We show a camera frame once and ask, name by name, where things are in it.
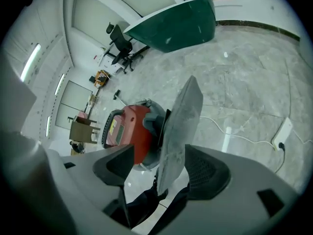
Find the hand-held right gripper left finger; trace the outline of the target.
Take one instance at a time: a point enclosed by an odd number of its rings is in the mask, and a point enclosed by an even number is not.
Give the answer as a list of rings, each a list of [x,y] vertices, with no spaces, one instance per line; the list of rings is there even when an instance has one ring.
[[[124,183],[134,165],[134,146],[122,145],[82,155],[61,157],[46,152],[56,189],[71,216],[77,235],[131,235],[113,220],[127,213]]]

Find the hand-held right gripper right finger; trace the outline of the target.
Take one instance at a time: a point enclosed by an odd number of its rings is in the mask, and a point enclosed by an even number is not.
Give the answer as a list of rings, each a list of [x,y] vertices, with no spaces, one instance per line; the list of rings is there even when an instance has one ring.
[[[265,235],[298,194],[251,159],[187,145],[189,190],[156,225],[158,235]]]

